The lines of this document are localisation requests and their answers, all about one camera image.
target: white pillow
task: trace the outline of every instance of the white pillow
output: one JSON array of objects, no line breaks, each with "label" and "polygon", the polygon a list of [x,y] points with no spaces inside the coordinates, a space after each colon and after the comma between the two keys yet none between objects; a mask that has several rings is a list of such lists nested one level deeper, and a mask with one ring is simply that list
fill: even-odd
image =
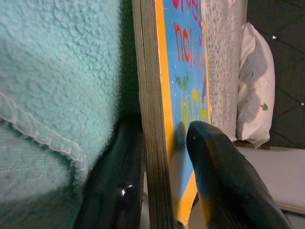
[{"label": "white pillow", "polygon": [[236,135],[255,148],[270,139],[275,100],[275,70],[265,39],[247,23],[243,27]]}]

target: fleece blanket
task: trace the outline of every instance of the fleece blanket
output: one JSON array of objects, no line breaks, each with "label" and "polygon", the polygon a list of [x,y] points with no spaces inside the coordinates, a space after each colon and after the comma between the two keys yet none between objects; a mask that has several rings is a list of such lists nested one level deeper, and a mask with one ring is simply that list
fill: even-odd
[{"label": "fleece blanket", "polygon": [[131,1],[0,2],[0,204],[35,208],[29,199],[63,187],[79,196],[116,122],[135,112]]}]

